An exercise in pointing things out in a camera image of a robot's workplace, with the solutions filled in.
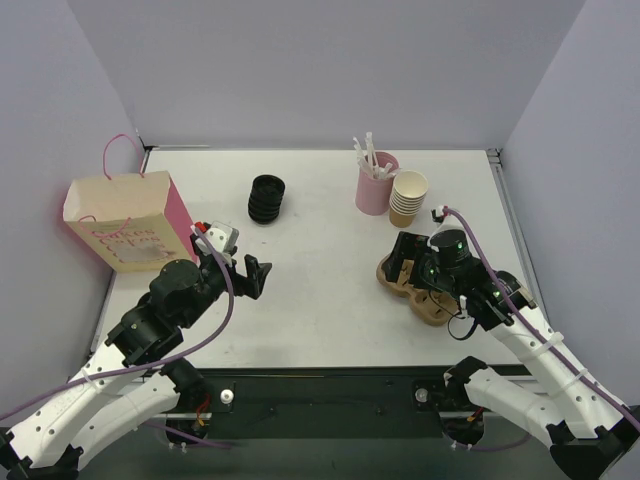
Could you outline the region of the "pink and cream paper bag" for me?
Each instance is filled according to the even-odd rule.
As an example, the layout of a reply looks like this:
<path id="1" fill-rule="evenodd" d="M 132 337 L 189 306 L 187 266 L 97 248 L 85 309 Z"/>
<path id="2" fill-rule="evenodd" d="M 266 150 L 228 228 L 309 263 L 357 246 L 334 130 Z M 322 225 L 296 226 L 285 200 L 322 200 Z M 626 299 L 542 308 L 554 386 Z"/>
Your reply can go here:
<path id="1" fill-rule="evenodd" d="M 196 259 L 193 221 L 167 171 L 102 174 L 72 181 L 64 222 L 117 273 L 157 271 Z"/>

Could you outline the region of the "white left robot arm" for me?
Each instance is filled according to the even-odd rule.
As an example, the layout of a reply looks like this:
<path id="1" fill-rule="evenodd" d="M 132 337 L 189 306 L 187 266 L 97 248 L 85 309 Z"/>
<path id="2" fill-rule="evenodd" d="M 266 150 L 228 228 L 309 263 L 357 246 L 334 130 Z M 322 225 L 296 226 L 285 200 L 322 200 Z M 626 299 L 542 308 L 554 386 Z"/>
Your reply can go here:
<path id="1" fill-rule="evenodd" d="M 166 264 L 72 378 L 31 416 L 1 432 L 10 479 L 75 479 L 99 451 L 151 417 L 177 407 L 205 411 L 204 379 L 170 353 L 222 295 L 258 299 L 272 268 L 244 258 L 246 273 L 205 256 Z"/>

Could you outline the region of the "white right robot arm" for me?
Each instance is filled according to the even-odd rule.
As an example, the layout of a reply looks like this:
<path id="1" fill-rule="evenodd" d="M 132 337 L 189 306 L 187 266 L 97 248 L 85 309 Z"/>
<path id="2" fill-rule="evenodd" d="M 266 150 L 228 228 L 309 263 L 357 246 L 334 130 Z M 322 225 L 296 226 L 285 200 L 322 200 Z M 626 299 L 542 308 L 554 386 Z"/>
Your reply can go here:
<path id="1" fill-rule="evenodd" d="M 537 395 L 468 356 L 444 374 L 443 394 L 509 420 L 544 444 L 571 479 L 599 479 L 639 440 L 639 409 L 597 382 L 545 319 L 530 292 L 506 271 L 473 256 L 459 227 L 432 236 L 402 231 L 380 267 L 386 281 L 444 294 L 473 326 L 504 345 L 543 389 Z"/>

